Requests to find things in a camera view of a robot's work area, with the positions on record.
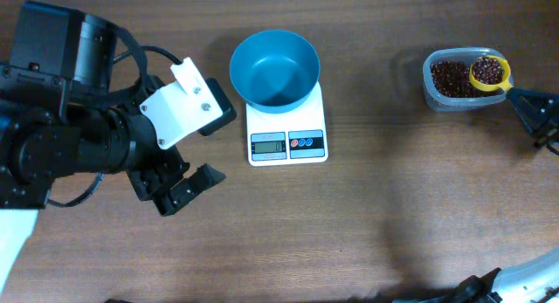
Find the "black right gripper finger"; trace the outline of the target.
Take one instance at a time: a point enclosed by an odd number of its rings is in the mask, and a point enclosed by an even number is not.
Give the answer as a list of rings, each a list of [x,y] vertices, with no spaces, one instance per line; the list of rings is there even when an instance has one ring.
[[[549,123],[551,94],[517,87],[507,92],[507,100],[528,134],[538,135]]]
[[[514,87],[508,91],[508,100],[515,110],[522,114],[537,115],[539,110],[557,110],[558,95],[542,93]]]

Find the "yellow measuring scoop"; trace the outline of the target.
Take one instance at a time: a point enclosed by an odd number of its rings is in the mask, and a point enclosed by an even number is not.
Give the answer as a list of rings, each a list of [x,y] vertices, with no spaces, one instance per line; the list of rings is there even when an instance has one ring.
[[[471,84],[483,92],[503,91],[513,88],[509,63],[502,57],[486,55],[473,61],[469,70]]]

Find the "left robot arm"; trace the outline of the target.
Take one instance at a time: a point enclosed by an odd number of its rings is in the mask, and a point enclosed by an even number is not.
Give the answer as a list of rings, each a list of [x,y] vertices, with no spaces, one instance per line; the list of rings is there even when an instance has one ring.
[[[189,58],[170,57],[172,83],[148,72],[150,47],[125,28],[37,1],[19,12],[1,65],[1,276],[7,279],[59,178],[92,173],[84,202],[107,175],[125,173],[135,194],[166,217],[224,180],[191,169],[177,143],[210,135],[235,110],[218,82]]]

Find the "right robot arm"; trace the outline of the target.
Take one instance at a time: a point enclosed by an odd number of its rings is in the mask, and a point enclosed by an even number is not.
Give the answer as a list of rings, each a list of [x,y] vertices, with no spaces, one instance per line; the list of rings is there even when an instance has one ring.
[[[558,154],[558,95],[512,88],[506,100],[529,136],[527,151]],[[379,302],[557,302],[558,248],[527,262],[471,275],[446,289],[416,288],[377,293]]]

